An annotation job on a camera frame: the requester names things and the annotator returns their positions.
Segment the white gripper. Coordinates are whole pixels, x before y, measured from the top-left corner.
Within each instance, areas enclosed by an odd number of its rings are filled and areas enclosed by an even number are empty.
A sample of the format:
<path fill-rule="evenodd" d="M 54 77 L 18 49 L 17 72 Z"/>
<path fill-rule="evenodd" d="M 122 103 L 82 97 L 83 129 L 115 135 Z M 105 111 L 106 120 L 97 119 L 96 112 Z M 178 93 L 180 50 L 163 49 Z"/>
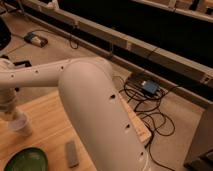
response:
<path fill-rule="evenodd" d="M 17 96 L 14 89 L 0 89 L 0 119 L 11 122 L 24 116 L 17 107 Z"/>

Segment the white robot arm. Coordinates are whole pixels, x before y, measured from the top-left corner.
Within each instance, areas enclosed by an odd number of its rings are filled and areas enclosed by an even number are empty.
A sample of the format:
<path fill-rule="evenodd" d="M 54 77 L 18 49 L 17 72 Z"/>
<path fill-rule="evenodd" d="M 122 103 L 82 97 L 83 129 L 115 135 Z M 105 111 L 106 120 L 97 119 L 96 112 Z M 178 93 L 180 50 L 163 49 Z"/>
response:
<path fill-rule="evenodd" d="M 97 171 L 151 171 L 148 153 L 114 87 L 110 63 L 75 58 L 16 69 L 0 58 L 0 110 L 13 106 L 16 87 L 51 87 Z"/>

